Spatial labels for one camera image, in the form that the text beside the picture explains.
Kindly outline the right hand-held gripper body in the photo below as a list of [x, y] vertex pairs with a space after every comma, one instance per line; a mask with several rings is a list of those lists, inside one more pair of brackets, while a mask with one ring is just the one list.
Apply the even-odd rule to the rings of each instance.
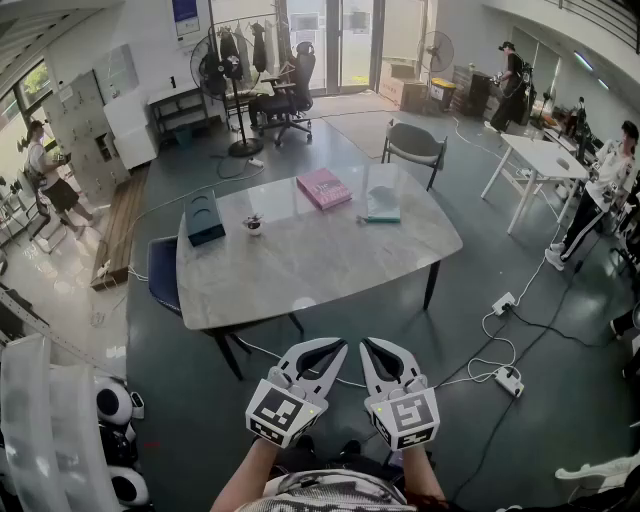
[[367, 399], [371, 422], [391, 451], [431, 442], [440, 427], [435, 390], [424, 375]]

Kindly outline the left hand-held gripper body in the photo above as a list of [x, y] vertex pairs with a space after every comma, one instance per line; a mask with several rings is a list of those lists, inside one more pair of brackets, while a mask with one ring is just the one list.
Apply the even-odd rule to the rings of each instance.
[[246, 428], [279, 448], [286, 448], [314, 426], [328, 407], [324, 397], [296, 384], [279, 367], [272, 367], [245, 411]]

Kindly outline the light teal cloth pouch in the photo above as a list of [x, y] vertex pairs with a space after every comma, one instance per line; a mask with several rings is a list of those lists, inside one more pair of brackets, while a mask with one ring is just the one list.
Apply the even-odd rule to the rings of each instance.
[[363, 176], [362, 205], [356, 219], [362, 224], [399, 224], [400, 171], [396, 164], [370, 166]]

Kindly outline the person's left forearm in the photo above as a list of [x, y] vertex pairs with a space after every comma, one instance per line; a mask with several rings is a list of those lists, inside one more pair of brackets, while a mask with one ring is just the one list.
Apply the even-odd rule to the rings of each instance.
[[278, 452], [278, 446], [262, 438], [256, 440], [215, 499], [210, 512], [235, 512], [240, 507], [259, 500]]

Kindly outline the person's right forearm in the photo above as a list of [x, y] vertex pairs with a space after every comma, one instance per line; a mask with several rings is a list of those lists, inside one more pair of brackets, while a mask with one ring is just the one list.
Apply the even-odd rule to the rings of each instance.
[[445, 505], [447, 498], [436, 478], [427, 453], [422, 445], [403, 451], [405, 492], [415, 503]]

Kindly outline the person's black trousers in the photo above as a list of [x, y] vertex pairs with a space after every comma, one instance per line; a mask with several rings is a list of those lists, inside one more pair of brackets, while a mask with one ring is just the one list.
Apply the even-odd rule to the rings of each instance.
[[401, 476], [399, 468], [365, 456], [362, 453], [362, 445], [357, 440], [348, 441], [338, 454], [323, 456], [316, 453], [313, 438], [302, 435], [294, 445], [278, 453], [270, 477], [327, 469], [356, 471], [384, 480], [394, 480]]

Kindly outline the person's patterned white shirt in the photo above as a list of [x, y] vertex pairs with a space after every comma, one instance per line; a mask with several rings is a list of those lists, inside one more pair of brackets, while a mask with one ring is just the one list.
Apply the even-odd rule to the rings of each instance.
[[290, 473], [270, 480], [263, 496], [236, 512], [417, 512], [380, 478], [345, 469]]

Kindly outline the blue chair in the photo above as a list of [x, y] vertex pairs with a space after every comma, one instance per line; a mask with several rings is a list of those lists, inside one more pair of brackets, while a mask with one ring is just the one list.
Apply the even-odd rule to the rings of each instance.
[[165, 309], [182, 316], [177, 282], [176, 237], [151, 240], [147, 251], [148, 289]]

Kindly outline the dark blue box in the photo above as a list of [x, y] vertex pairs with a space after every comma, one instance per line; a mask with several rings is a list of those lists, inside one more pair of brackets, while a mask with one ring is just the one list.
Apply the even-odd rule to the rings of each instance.
[[191, 194], [185, 206], [189, 242], [198, 247], [226, 235], [213, 190]]

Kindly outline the pink book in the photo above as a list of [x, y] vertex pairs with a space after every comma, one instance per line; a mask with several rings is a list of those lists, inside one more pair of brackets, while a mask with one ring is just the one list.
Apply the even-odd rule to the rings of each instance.
[[352, 192], [327, 168], [297, 176], [296, 183], [312, 204], [321, 211], [352, 199]]

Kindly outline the white black round robot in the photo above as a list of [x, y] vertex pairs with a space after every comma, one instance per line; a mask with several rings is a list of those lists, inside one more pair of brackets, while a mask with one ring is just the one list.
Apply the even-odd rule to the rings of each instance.
[[117, 426], [125, 426], [132, 419], [145, 417], [145, 404], [137, 392], [117, 380], [106, 377], [94, 379], [98, 418]]
[[143, 476], [128, 467], [108, 467], [111, 484], [118, 501], [128, 507], [146, 506], [151, 502]]

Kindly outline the wooden pallet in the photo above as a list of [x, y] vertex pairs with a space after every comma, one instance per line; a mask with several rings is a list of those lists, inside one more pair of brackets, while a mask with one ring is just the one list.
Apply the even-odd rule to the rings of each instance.
[[90, 287], [100, 291], [128, 280], [134, 224], [141, 213], [150, 166], [136, 170], [118, 185], [109, 208], [109, 221], [99, 243]]

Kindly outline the grey armless chair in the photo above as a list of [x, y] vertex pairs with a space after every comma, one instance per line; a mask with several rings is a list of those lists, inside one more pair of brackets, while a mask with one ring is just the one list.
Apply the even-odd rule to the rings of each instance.
[[444, 168], [448, 138], [437, 141], [428, 131], [407, 123], [391, 120], [386, 126], [381, 163], [390, 163], [393, 155], [432, 170], [426, 190]]

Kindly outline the grey floor rug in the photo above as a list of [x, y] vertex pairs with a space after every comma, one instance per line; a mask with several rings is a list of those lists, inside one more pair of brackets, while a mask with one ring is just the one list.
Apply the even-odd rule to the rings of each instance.
[[356, 145], [369, 158], [380, 160], [387, 127], [396, 117], [390, 112], [362, 112], [324, 117], [324, 120]]

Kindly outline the white table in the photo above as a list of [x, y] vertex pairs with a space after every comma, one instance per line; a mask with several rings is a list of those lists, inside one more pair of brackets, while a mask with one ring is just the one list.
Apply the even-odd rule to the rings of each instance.
[[[566, 216], [578, 185], [588, 177], [586, 169], [558, 143], [510, 134], [502, 134], [501, 139], [507, 145], [506, 151], [481, 193], [481, 198], [486, 198], [499, 176], [504, 177], [519, 193], [520, 202], [507, 228], [507, 234], [511, 235], [528, 200], [533, 197], [536, 186], [546, 182], [571, 181], [567, 199], [557, 220], [557, 223], [560, 224]], [[505, 169], [505, 165], [513, 153], [522, 157], [528, 165], [530, 169], [528, 178], [517, 178]]]

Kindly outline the translucent plastic cover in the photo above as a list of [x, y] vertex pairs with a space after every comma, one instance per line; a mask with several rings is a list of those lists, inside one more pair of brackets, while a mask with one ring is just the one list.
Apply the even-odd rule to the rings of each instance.
[[50, 340], [9, 343], [0, 363], [0, 429], [24, 512], [120, 512], [88, 364], [50, 363]]

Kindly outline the black office chair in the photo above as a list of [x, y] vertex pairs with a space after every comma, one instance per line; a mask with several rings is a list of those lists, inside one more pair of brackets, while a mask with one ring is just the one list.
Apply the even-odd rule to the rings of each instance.
[[286, 62], [285, 73], [260, 80], [271, 86], [272, 93], [259, 94], [249, 102], [252, 130], [263, 136], [266, 130], [279, 128], [276, 146], [281, 145], [288, 129], [304, 132], [308, 142], [313, 140], [311, 120], [304, 114], [313, 107], [310, 81], [315, 65], [314, 45], [303, 41], [296, 46], [296, 55]]

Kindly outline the yellow-lid bin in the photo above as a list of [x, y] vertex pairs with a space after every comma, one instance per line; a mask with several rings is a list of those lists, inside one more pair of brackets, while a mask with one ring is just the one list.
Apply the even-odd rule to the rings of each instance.
[[431, 79], [430, 97], [440, 112], [446, 112], [450, 108], [455, 91], [454, 83], [439, 77]]

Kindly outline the cardboard box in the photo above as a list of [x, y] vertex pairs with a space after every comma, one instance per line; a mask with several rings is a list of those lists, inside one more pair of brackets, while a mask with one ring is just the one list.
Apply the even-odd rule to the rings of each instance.
[[422, 114], [427, 104], [428, 87], [415, 77], [412, 65], [383, 61], [379, 94], [394, 103], [401, 111]]

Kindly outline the black shelf table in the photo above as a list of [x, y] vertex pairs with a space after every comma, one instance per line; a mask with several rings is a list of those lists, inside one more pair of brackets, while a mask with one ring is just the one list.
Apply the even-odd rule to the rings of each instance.
[[177, 87], [152, 95], [147, 105], [162, 139], [174, 136], [181, 126], [207, 122], [206, 98], [197, 87]]

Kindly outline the white cabinet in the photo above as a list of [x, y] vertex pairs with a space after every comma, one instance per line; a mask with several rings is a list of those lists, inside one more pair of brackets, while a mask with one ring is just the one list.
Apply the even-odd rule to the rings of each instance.
[[158, 156], [159, 145], [147, 96], [141, 87], [112, 99], [104, 113], [114, 136], [115, 148], [131, 170]]

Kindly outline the black standing fan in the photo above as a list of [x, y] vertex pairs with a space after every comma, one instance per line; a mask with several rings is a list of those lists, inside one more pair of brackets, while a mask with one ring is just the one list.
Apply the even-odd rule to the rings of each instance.
[[426, 78], [428, 98], [431, 98], [431, 80], [436, 74], [446, 71], [453, 60], [454, 46], [445, 33], [430, 31], [421, 36], [415, 73], [420, 80]]
[[263, 143], [248, 137], [244, 126], [238, 91], [238, 82], [242, 79], [240, 59], [235, 55], [223, 59], [215, 35], [209, 32], [193, 48], [190, 69], [194, 83], [202, 93], [220, 101], [226, 114], [229, 113], [228, 107], [235, 110], [240, 139], [229, 146], [228, 155], [233, 158], [252, 158], [261, 152]]

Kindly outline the grey lockers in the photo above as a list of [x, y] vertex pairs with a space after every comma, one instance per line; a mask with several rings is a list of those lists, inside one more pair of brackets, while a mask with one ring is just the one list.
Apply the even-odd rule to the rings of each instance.
[[46, 120], [81, 191], [94, 206], [109, 204], [130, 178], [115, 146], [95, 73], [78, 76], [43, 102]]

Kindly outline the clothes rack with garments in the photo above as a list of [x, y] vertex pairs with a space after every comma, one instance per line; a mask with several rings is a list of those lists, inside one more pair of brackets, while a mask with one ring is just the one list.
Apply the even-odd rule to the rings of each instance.
[[272, 95], [267, 78], [275, 78], [280, 70], [276, 15], [233, 18], [214, 24], [209, 34], [221, 53], [221, 37], [229, 35], [239, 54], [243, 77], [238, 90], [244, 95]]

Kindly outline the whiteboard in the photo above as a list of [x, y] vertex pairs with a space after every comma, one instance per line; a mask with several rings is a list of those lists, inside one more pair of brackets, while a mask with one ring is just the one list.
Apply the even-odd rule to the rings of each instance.
[[139, 86], [130, 46], [121, 45], [100, 57], [93, 72], [104, 104], [135, 90]]

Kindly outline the blue poster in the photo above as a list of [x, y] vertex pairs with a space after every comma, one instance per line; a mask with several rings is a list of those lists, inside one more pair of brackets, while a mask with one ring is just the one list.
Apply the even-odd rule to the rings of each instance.
[[201, 39], [198, 0], [169, 0], [169, 5], [178, 46], [196, 44]]

